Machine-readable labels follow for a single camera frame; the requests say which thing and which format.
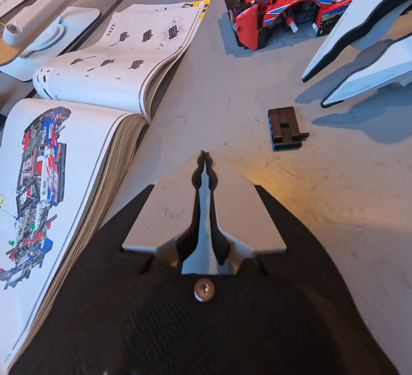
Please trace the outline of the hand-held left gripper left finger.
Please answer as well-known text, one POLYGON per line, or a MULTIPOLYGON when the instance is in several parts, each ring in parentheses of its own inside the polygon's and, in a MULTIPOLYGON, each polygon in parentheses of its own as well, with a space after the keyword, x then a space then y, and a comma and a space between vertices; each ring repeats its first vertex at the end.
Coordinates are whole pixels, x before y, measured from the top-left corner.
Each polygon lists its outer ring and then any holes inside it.
POLYGON ((122 248, 170 263, 185 261, 196 249, 201 176, 205 152, 198 151, 152 188, 122 248))

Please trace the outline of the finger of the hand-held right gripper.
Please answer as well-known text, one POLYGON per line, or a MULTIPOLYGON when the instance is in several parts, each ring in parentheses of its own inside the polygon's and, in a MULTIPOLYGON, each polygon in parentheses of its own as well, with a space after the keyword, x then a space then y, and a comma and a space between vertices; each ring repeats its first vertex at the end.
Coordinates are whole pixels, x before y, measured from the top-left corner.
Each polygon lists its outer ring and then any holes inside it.
POLYGON ((412 34, 392 40, 380 56, 351 72, 322 101, 328 108, 389 84, 406 86, 411 82, 412 34))
POLYGON ((311 60, 302 75, 302 81, 307 82, 325 69, 347 46, 356 43, 359 50, 364 50, 373 45, 387 32, 394 20, 387 19, 388 26, 384 26, 382 32, 376 29, 366 38, 373 27, 391 12, 398 12, 399 9, 402 13, 410 5, 411 0, 353 0, 311 60))

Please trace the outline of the open instruction booklet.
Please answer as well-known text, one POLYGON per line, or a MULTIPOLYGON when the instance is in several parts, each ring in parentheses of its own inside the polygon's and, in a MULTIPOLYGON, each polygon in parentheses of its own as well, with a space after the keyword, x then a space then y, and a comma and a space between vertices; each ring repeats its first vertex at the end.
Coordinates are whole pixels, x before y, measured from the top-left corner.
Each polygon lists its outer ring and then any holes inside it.
POLYGON ((135 4, 100 40, 35 70, 40 99, 5 121, 0 155, 1 374, 28 347, 101 225, 151 104, 211 0, 135 4))

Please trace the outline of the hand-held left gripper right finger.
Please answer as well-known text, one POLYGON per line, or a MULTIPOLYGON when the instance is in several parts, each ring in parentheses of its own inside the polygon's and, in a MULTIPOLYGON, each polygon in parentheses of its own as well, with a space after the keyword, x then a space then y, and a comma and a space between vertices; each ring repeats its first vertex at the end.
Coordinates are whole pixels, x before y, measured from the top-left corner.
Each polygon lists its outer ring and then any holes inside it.
POLYGON ((255 185, 207 152, 211 241, 219 265, 286 251, 287 246, 255 185))

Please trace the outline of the white rounded object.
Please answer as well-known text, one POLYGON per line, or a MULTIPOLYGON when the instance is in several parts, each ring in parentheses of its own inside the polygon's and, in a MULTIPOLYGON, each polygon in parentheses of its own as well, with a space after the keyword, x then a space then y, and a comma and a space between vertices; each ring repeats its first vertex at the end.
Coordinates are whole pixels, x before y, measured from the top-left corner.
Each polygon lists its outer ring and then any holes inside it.
POLYGON ((34 71, 46 66, 77 39, 100 15, 95 8, 68 7, 22 54, 0 68, 20 81, 30 81, 34 71))

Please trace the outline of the black brick assembly with blue pins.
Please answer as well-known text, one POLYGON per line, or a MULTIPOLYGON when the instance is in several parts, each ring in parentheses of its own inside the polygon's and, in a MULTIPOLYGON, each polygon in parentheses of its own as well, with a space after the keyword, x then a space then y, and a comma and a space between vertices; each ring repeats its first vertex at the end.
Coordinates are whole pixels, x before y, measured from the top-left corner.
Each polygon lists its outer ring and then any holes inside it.
POLYGON ((300 148, 302 140, 310 136, 300 131, 292 106, 268 110, 268 123, 273 151, 300 148))

